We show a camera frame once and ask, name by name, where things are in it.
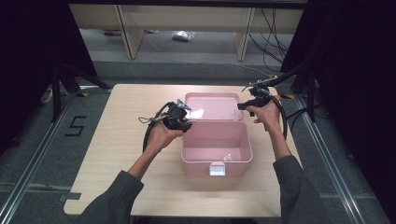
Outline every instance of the light wood tabletop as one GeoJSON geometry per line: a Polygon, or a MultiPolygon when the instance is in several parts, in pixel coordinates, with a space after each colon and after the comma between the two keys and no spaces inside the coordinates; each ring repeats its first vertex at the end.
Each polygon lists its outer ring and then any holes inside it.
{"type": "MultiPolygon", "coordinates": [[[[127,171],[142,153],[148,127],[138,118],[151,118],[167,102],[184,100],[189,92],[233,92],[240,102],[253,99],[241,86],[119,84],[111,92],[71,189],[78,200],[67,200],[64,211],[78,215],[107,190],[120,170],[127,171]]],[[[165,217],[280,217],[280,192],[273,168],[269,134],[244,111],[253,160],[241,177],[188,177],[181,159],[182,138],[156,157],[142,182],[132,215],[165,217]]],[[[291,153],[299,160],[291,133],[291,153]]]]}

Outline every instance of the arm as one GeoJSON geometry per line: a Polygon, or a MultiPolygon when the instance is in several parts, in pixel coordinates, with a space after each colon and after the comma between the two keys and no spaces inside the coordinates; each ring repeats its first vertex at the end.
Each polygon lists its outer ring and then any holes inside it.
{"type": "Polygon", "coordinates": [[[143,188],[143,175],[158,153],[182,134],[182,131],[168,130],[162,122],[155,124],[144,153],[128,172],[121,171],[108,190],[88,205],[77,223],[128,224],[134,200],[143,188]]]}
{"type": "Polygon", "coordinates": [[[274,168],[280,185],[282,222],[285,224],[331,223],[317,190],[305,175],[300,163],[291,155],[280,129],[279,111],[276,105],[270,102],[265,107],[249,106],[247,111],[256,114],[257,119],[254,122],[263,123],[273,144],[276,158],[274,168]]]}

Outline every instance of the pink plastic container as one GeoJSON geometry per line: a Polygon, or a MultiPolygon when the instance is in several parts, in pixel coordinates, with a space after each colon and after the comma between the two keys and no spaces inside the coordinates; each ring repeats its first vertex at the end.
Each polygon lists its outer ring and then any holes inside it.
{"type": "Polygon", "coordinates": [[[181,158],[188,176],[239,177],[253,155],[248,130],[234,93],[192,92],[185,103],[192,127],[183,134],[181,158]]]}

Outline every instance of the black sleeve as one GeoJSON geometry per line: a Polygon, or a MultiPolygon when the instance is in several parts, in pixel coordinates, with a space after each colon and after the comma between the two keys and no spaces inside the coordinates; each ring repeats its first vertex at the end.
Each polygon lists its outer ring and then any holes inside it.
{"type": "Polygon", "coordinates": [[[274,162],[274,168],[280,185],[284,224],[331,223],[317,190],[294,156],[286,156],[274,162]]]}
{"type": "Polygon", "coordinates": [[[77,223],[128,224],[132,205],[142,188],[140,180],[121,171],[108,190],[85,208],[77,223]]]}

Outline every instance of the box lid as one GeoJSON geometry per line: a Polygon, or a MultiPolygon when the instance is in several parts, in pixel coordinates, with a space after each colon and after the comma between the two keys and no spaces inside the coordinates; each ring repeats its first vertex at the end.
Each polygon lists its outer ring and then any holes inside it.
{"type": "Polygon", "coordinates": [[[191,108],[186,119],[204,120],[240,120],[243,118],[238,110],[239,96],[235,93],[189,92],[186,105],[191,108]]]}

